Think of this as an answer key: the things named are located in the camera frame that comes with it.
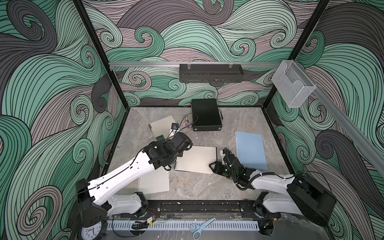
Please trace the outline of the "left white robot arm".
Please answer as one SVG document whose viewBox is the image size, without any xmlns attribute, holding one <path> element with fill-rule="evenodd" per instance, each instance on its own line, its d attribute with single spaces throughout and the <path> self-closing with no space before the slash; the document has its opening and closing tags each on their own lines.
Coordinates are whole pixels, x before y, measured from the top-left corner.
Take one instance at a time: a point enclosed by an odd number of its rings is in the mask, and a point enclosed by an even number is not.
<svg viewBox="0 0 384 240">
<path fill-rule="evenodd" d="M 148 202 L 142 192 L 121 197 L 116 193 L 141 176 L 169 167 L 192 146 L 192 140 L 178 132 L 170 139 L 149 143 L 132 160 L 102 177 L 91 181 L 79 180 L 76 192 L 83 227 L 91 228 L 106 217 L 118 214 L 143 216 Z"/>
</svg>

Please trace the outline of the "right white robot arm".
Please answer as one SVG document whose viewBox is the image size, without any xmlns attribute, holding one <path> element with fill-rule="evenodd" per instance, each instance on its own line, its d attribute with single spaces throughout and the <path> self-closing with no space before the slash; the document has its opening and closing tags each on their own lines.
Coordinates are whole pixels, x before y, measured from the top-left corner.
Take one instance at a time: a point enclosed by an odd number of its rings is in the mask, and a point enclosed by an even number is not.
<svg viewBox="0 0 384 240">
<path fill-rule="evenodd" d="M 308 172 L 279 175 L 244 167 L 227 148 L 220 151 L 222 161 L 209 165 L 213 173 L 232 180 L 241 190 L 261 190 L 255 201 L 259 215 L 288 213 L 301 215 L 314 224 L 326 227 L 337 199 L 330 188 L 323 186 Z"/>
</svg>

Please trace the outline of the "torn white lined page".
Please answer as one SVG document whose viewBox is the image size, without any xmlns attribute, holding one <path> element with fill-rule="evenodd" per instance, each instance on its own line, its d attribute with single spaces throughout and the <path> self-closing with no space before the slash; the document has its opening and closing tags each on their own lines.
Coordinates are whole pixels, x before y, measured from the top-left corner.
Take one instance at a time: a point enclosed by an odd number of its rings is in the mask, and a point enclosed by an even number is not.
<svg viewBox="0 0 384 240">
<path fill-rule="evenodd" d="M 169 172 L 163 168 L 159 168 L 139 178 L 138 191 L 143 194 L 161 193 L 169 190 Z"/>
</svg>

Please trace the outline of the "beige spiral notebook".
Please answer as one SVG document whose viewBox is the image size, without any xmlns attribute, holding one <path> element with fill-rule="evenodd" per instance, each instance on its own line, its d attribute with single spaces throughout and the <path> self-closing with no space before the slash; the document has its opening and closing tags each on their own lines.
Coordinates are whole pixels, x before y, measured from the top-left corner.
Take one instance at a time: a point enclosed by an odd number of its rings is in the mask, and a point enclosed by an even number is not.
<svg viewBox="0 0 384 240">
<path fill-rule="evenodd" d="M 170 133 L 172 123 L 177 123 L 173 116 L 168 116 L 161 120 L 149 124 L 157 141 L 163 141 L 172 137 L 174 134 Z"/>
</svg>

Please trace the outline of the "dark green spiral notebook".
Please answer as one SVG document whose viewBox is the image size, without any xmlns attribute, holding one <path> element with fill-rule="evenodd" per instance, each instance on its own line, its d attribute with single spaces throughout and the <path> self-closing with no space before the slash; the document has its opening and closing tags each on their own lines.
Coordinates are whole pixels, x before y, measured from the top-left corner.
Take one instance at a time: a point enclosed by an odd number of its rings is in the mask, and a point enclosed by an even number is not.
<svg viewBox="0 0 384 240">
<path fill-rule="evenodd" d="M 177 157 L 176 171 L 213 174 L 210 164 L 217 161 L 217 148 L 206 146 L 193 146 L 184 151 L 182 157 Z"/>
</svg>

